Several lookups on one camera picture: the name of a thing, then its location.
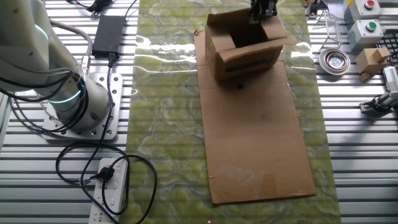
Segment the small cardboard box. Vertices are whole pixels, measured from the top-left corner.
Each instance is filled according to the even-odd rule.
[[[377,62],[377,59],[380,59],[374,57],[377,51],[379,51],[377,48],[363,49],[363,51],[356,57],[355,62],[359,74],[368,73],[369,75],[375,75],[387,65],[387,60],[383,60],[380,63]]]
[[[383,61],[385,61],[385,59],[387,59],[390,56],[391,53],[390,51],[388,51],[387,47],[378,48],[377,51],[373,53],[374,59],[379,63],[382,63]]]
[[[284,44],[293,44],[277,16],[249,20],[249,9],[208,15],[205,52],[216,80],[270,68]]]

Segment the power adapter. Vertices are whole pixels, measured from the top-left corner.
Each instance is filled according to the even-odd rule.
[[[124,16],[100,17],[92,51],[95,58],[108,58],[110,54],[119,58],[125,25]]]

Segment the green button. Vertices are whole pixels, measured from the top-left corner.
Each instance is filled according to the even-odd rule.
[[[372,29],[375,29],[375,28],[376,28],[376,24],[375,24],[374,22],[370,22],[368,25],[369,25],[369,27],[372,28]]]

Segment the electrical outlet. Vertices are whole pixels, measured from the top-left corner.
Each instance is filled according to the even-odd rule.
[[[98,172],[105,166],[110,166],[116,159],[113,158],[103,158],[101,162],[99,162]],[[106,183],[105,185],[105,197],[106,202],[109,207],[118,212],[122,206],[122,197],[124,190],[124,183],[126,181],[126,172],[127,172],[127,162],[122,159],[118,163],[114,165],[114,174],[113,177]],[[102,184],[101,180],[97,180],[95,183],[95,191],[93,197],[104,206],[104,202],[102,200]],[[119,216],[113,215],[117,221],[119,221]],[[91,205],[90,219],[88,224],[103,224],[103,223],[112,223],[111,219],[106,216],[106,214],[95,204]]]

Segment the red button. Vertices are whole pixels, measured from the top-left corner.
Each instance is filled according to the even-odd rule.
[[[372,1],[372,0],[369,0],[369,1],[367,1],[366,2],[369,6],[374,6],[374,1]]]

